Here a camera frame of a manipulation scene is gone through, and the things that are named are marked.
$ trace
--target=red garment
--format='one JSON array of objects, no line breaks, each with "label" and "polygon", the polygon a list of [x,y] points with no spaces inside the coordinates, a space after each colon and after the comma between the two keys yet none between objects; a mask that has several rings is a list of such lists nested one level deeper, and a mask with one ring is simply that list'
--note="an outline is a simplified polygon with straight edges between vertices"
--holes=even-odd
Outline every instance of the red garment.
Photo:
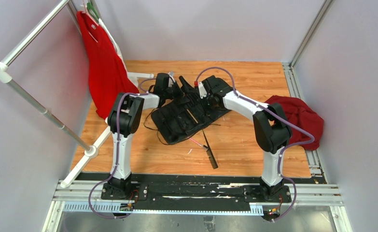
[{"label": "red garment", "polygon": [[[314,142],[301,146],[307,150],[317,149],[320,146],[320,139],[324,128],[324,120],[299,98],[280,97],[274,95],[266,101],[268,104],[275,102],[278,102],[282,106],[289,122],[308,131],[314,136]],[[293,136],[290,139],[290,144],[309,140],[309,137],[303,133],[294,129],[292,130]]]},{"label": "red garment", "polygon": [[128,79],[123,62],[104,29],[84,12],[78,11],[76,17],[89,59],[89,92],[97,114],[105,119],[120,92],[139,91]]}]

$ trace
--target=cable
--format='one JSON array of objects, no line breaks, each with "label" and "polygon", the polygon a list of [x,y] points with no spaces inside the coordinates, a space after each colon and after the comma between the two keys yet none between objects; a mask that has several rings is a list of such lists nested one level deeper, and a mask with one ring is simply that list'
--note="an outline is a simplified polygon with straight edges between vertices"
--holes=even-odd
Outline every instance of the cable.
[{"label": "cable", "polygon": [[299,131],[299,132],[305,134],[306,136],[308,136],[308,137],[310,138],[310,139],[307,140],[307,141],[301,141],[301,142],[296,142],[296,143],[293,143],[293,144],[289,144],[289,145],[285,146],[285,147],[280,151],[280,154],[279,154],[279,161],[278,161],[278,163],[277,163],[277,172],[280,174],[280,176],[281,176],[283,179],[286,179],[286,180],[290,181],[291,184],[293,185],[293,188],[294,188],[294,198],[293,198],[293,201],[291,202],[290,207],[288,207],[288,209],[287,209],[283,214],[281,214],[278,218],[274,219],[274,221],[277,221],[277,220],[281,219],[283,216],[285,216],[285,215],[291,210],[291,208],[294,206],[295,201],[296,201],[296,199],[297,199],[297,187],[295,186],[295,182],[294,182],[291,178],[288,178],[288,177],[286,177],[286,176],[283,176],[283,174],[281,173],[281,160],[282,160],[282,157],[283,157],[283,153],[284,153],[284,151],[285,151],[286,149],[288,149],[288,148],[290,148],[290,147],[292,147],[292,146],[295,146],[295,145],[303,145],[303,144],[310,144],[310,143],[312,143],[312,142],[315,140],[315,139],[314,139],[314,136],[312,136],[312,134],[310,134],[308,131],[305,131],[305,130],[303,130],[302,128],[299,128],[298,126],[296,126],[296,125],[290,123],[290,122],[287,121],[286,119],[281,118],[280,116],[278,116],[277,114],[275,114],[275,113],[272,112],[271,110],[269,110],[269,109],[267,109],[266,107],[260,105],[257,101],[254,101],[254,100],[252,100],[252,99],[248,99],[248,98],[246,98],[246,97],[244,97],[244,96],[242,96],[242,95],[239,95],[239,94],[237,93],[237,91],[236,91],[236,85],[235,85],[235,83],[234,83],[234,78],[233,78],[232,74],[231,74],[228,70],[226,70],[226,69],[224,69],[224,68],[221,68],[221,67],[215,67],[215,66],[213,66],[213,67],[209,67],[209,68],[206,68],[205,70],[203,70],[203,71],[201,71],[201,72],[199,73],[199,75],[198,75],[197,78],[196,78],[196,82],[198,82],[200,76],[201,76],[205,71],[210,70],[210,69],[219,69],[219,70],[222,70],[222,71],[226,72],[226,73],[230,76],[231,83],[232,83],[232,86],[233,86],[233,92],[234,92],[234,94],[235,94],[238,98],[243,99],[243,100],[245,100],[245,101],[247,101],[247,102],[250,102],[251,104],[256,105],[256,106],[259,107],[260,109],[263,109],[263,110],[267,111],[269,114],[271,114],[273,117],[275,117],[276,119],[280,120],[281,122],[285,123],[287,126],[290,126],[291,128],[293,128],[293,129],[295,129],[295,130],[297,130],[297,131]]},{"label": "cable", "polygon": [[[173,79],[173,77],[171,77],[170,75],[169,75],[169,78],[172,80],[172,82],[176,82],[175,79]],[[156,77],[154,77],[154,78],[149,78],[149,79],[146,79],[146,80],[143,80],[143,81],[138,85],[138,87],[139,87],[143,92],[148,93],[150,89],[149,89],[149,90],[143,89],[143,88],[142,88],[142,84],[145,83],[145,82],[147,82],[147,81],[151,81],[151,80],[156,80]]]},{"label": "cable", "polygon": [[124,93],[123,96],[121,97],[121,100],[119,101],[119,104],[118,104],[118,108],[117,108],[117,112],[116,112],[116,132],[118,133],[118,137],[117,137],[117,142],[116,142],[116,159],[115,159],[115,167],[113,169],[113,172],[111,173],[111,175],[105,179],[105,180],[102,180],[100,182],[98,182],[96,185],[94,185],[91,189],[91,191],[89,192],[89,196],[88,196],[88,204],[89,204],[89,207],[91,208],[92,212],[96,215],[98,215],[99,217],[101,218],[106,218],[106,219],[121,219],[121,218],[126,218],[127,216],[129,216],[130,214],[127,214],[125,216],[105,216],[103,214],[100,214],[98,213],[92,206],[92,203],[91,203],[91,198],[92,198],[92,192],[96,189],[96,187],[98,187],[99,185],[109,181],[113,175],[115,175],[115,172],[118,168],[118,165],[119,165],[119,143],[121,142],[120,140],[120,128],[119,128],[119,113],[121,112],[121,106],[122,104],[124,103],[124,100],[125,100],[125,97],[128,96],[128,95],[133,95],[133,96],[143,96],[143,95],[148,95],[147,93],[142,93],[142,94],[136,94],[136,93]]},{"label": "cable", "polygon": [[156,77],[154,77],[154,78],[149,78],[149,79],[146,79],[146,80],[143,80],[142,82],[139,83],[138,87],[139,87],[143,92],[145,92],[145,93],[149,92],[148,90],[142,88],[142,84],[145,83],[145,82],[147,82],[147,81],[151,81],[151,80],[156,80]]},{"label": "cable", "polygon": [[143,121],[143,126],[147,129],[150,129],[152,131],[157,131],[158,129],[154,129],[154,128],[150,128],[146,125],[146,121],[148,120],[149,116],[153,113],[153,111],[155,110],[156,108],[152,109],[152,111],[146,116],[145,120]]}]

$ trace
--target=black brush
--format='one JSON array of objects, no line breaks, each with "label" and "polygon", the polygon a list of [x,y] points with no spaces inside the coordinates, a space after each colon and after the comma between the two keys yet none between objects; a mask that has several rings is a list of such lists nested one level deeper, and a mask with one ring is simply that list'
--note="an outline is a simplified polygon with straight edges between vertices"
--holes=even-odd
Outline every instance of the black brush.
[{"label": "black brush", "polygon": [[202,132],[203,132],[203,135],[204,135],[204,139],[206,140],[206,144],[207,144],[207,146],[203,145],[203,148],[206,150],[206,153],[207,153],[207,156],[209,157],[211,166],[213,167],[213,169],[216,169],[219,166],[217,165],[216,159],[214,158],[213,152],[211,151],[211,148],[210,148],[209,142],[207,141],[204,130],[202,130]]}]

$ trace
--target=gray wall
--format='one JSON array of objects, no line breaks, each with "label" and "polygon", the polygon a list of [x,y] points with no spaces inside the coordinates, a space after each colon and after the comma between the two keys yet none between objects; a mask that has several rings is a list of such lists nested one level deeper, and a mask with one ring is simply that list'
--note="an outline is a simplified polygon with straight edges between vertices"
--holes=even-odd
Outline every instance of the gray wall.
[{"label": "gray wall", "polygon": [[378,231],[378,1],[336,0],[295,71],[353,231]]},{"label": "gray wall", "polygon": [[[0,0],[0,60],[58,3]],[[88,61],[64,9],[11,65],[10,75],[80,133],[90,97]],[[40,231],[75,143],[0,82],[0,231]]]},{"label": "gray wall", "polygon": [[97,0],[126,59],[290,61],[323,0]]}]

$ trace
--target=wooden floor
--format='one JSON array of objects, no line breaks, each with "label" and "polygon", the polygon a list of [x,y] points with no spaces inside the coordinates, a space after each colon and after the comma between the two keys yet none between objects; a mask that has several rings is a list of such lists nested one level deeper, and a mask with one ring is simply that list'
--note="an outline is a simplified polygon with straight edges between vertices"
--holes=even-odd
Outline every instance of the wooden floor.
[{"label": "wooden floor", "polygon": [[[205,68],[220,66],[228,69],[235,78],[236,88],[242,94],[264,102],[272,95],[289,96],[287,83],[281,63],[278,62],[215,62],[215,61],[126,61],[127,70],[137,73],[175,72],[175,78],[182,75],[190,84]],[[230,85],[230,78],[220,70],[209,70],[203,78],[210,75],[223,78]],[[146,82],[146,89],[154,84]],[[103,119],[95,113],[92,103],[86,119],[82,138],[92,144],[106,128]],[[187,140],[176,145],[163,145],[156,131],[143,127],[143,121],[151,110],[145,110],[140,127],[135,134],[131,169],[134,173],[150,174],[192,174],[192,175],[230,175],[261,176],[263,153],[257,145],[253,123],[236,112],[230,112],[205,129],[210,147],[217,159],[219,168],[212,169],[206,152],[194,142]],[[156,128],[151,118],[147,124]],[[193,138],[205,143],[201,132]],[[109,172],[112,166],[113,141],[109,137],[84,171]],[[78,147],[72,167],[83,156]],[[303,148],[291,147],[285,152],[283,173],[291,177],[311,177]]]}]

